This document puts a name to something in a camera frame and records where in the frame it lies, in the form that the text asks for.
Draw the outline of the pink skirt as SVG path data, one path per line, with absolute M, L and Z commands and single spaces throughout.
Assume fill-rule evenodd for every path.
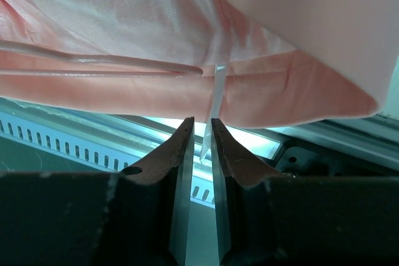
M 398 0 L 79 0 L 121 30 L 132 57 L 200 77 L 16 78 L 1 96 L 162 118 L 220 117 L 265 128 L 363 118 L 384 106 L 398 59 Z

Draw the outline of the aluminium mounting rail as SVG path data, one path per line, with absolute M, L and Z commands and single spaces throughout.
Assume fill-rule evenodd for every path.
M 1 100 L 1 113 L 40 125 L 72 130 L 102 145 L 154 150 L 180 126 L 179 120 L 116 116 Z M 330 176 L 397 175 L 398 127 L 377 118 L 322 121 L 310 125 L 243 130 L 232 136 L 259 159 L 281 171 Z M 1 137 L 1 170 L 100 171 Z

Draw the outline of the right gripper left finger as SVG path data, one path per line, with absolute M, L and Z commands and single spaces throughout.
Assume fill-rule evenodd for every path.
M 128 188 L 123 233 L 133 265 L 184 265 L 194 155 L 194 119 L 122 170 Z

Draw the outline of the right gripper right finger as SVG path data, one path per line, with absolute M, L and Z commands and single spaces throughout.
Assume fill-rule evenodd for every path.
M 295 197 L 286 178 L 240 145 L 219 119 L 212 119 L 212 164 L 221 265 L 295 265 L 289 218 Z

